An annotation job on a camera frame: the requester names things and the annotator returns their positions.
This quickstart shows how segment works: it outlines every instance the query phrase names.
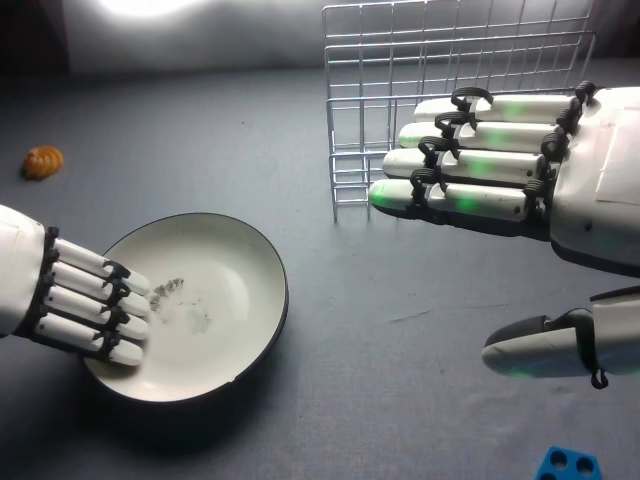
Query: gray tablecloth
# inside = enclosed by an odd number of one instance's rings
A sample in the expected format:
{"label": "gray tablecloth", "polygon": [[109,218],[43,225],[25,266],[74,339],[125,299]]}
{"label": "gray tablecloth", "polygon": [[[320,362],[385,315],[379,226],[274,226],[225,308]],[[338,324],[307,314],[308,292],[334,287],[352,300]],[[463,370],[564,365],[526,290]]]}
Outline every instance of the gray tablecloth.
{"label": "gray tablecloth", "polygon": [[[640,62],[594,61],[587,78],[639,74]],[[606,478],[637,478],[637,377],[598,392],[588,378],[500,377],[480,360],[498,327],[634,281],[547,244],[376,212],[367,222],[364,208],[334,224],[325,95],[321,70],[298,70],[45,82],[2,97],[0,203],[98,252],[163,216],[235,216],[279,250],[291,304],[251,401],[197,448],[140,440],[85,394],[74,356],[2,340],[1,478],[515,480],[533,478],[551,445],[596,455]],[[66,165],[25,183],[20,159],[38,144]]]}

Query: white bowl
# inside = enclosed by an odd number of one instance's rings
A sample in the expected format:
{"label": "white bowl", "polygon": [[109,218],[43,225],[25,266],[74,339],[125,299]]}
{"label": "white bowl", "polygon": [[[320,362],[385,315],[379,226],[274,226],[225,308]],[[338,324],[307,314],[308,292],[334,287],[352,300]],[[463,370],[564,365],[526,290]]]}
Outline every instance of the white bowl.
{"label": "white bowl", "polygon": [[284,326],[289,294],[282,261],[264,235],[235,218],[163,218],[105,256],[146,276],[154,289],[143,364],[85,360],[118,394],[177,402],[217,390],[255,366]]}

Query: black rim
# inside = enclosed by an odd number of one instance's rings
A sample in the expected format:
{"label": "black rim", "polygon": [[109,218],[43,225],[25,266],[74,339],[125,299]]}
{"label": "black rim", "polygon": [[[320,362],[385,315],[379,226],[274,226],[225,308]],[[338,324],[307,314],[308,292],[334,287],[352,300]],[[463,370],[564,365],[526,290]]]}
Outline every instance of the black rim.
{"label": "black rim", "polygon": [[130,235],[133,235],[138,230],[142,230],[143,228],[148,227],[149,225],[153,225],[154,223],[162,222],[162,221],[168,220],[170,218],[185,217],[185,216],[190,216],[190,215],[212,215],[212,216],[216,216],[216,217],[229,218],[229,219],[235,220],[236,222],[239,222],[239,223],[241,223],[243,225],[246,225],[251,230],[253,230],[258,235],[260,235],[262,238],[265,239],[265,241],[269,244],[269,246],[273,249],[274,253],[278,257],[278,261],[280,262],[280,267],[282,268],[282,275],[284,276],[284,304],[282,306],[282,314],[280,315],[280,320],[278,321],[278,326],[276,327],[275,332],[273,332],[273,336],[271,337],[271,340],[269,340],[269,343],[267,343],[267,345],[262,350],[262,352],[260,352],[260,354],[256,357],[256,359],[247,368],[245,368],[242,372],[240,372],[233,379],[233,381],[227,382],[227,383],[225,383],[223,385],[220,385],[219,387],[214,388],[213,390],[209,390],[208,392],[202,393],[200,395],[196,395],[195,397],[184,398],[184,399],[181,399],[181,400],[168,400],[168,401],[163,401],[163,402],[154,402],[154,401],[151,401],[151,400],[142,400],[142,399],[139,399],[139,398],[128,397],[128,396],[126,396],[126,395],[124,395],[124,394],[122,394],[120,392],[117,392],[117,391],[113,390],[111,387],[109,387],[105,383],[101,382],[98,379],[98,377],[96,377],[96,375],[87,366],[86,362],[84,362],[84,361],[82,362],[82,364],[84,365],[84,368],[88,371],[88,373],[90,374],[91,378],[93,378],[94,381],[98,385],[100,385],[102,388],[107,389],[110,393],[116,395],[117,397],[121,397],[121,398],[126,399],[128,402],[133,402],[133,403],[137,403],[137,404],[141,404],[141,405],[149,405],[149,406],[153,406],[153,405],[179,406],[179,405],[182,405],[182,404],[203,400],[204,397],[212,396],[214,394],[221,393],[221,391],[223,391],[223,390],[227,390],[228,388],[230,388],[230,387],[234,386],[235,384],[237,384],[240,380],[242,380],[244,377],[246,377],[253,370],[255,370],[255,368],[262,362],[262,360],[264,360],[264,358],[269,354],[271,349],[273,349],[273,346],[276,344],[276,342],[280,338],[280,334],[282,333],[282,329],[284,328],[284,324],[285,324],[285,321],[287,319],[287,312],[289,311],[289,281],[287,279],[287,271],[284,268],[284,263],[282,263],[282,258],[280,257],[280,254],[278,253],[278,250],[276,249],[276,247],[273,246],[271,241],[260,230],[258,230],[257,228],[249,225],[247,222],[243,222],[242,220],[239,220],[239,219],[237,219],[235,217],[232,217],[230,215],[223,215],[223,214],[220,214],[220,213],[211,213],[211,212],[189,212],[189,213],[179,213],[177,215],[170,215],[168,217],[159,218],[158,220],[154,220],[153,222],[149,222],[149,223],[147,223],[145,225],[142,225],[141,227],[138,227],[135,230],[132,230],[131,232],[127,233],[124,237],[122,237],[120,240],[118,240],[113,245],[111,245],[107,249],[107,252],[109,252],[118,243],[122,242],[125,238],[129,237]]}

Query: robotic hand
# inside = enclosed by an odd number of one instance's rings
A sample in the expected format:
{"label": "robotic hand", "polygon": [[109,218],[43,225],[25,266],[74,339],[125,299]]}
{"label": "robotic hand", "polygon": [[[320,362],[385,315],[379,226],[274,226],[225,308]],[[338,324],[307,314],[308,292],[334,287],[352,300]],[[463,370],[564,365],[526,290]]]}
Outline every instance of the robotic hand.
{"label": "robotic hand", "polygon": [[0,205],[0,335],[139,365],[149,282]]}
{"label": "robotic hand", "polygon": [[[390,179],[370,189],[376,209],[550,241],[567,261],[640,277],[640,87],[596,91],[583,82],[575,96],[495,97],[463,88],[451,101],[418,105],[418,123],[400,134],[408,148],[386,155]],[[608,385],[605,370],[638,371],[640,288],[591,302],[498,330],[485,364],[514,376],[590,375],[596,388]]]}

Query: wire rack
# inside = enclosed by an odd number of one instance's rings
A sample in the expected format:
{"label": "wire rack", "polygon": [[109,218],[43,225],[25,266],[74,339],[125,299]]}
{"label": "wire rack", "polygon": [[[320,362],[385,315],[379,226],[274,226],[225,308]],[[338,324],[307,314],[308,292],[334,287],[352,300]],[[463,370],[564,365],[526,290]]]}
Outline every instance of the wire rack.
{"label": "wire rack", "polygon": [[323,10],[334,219],[366,204],[416,105],[458,87],[561,93],[582,80],[593,0],[419,0]]}

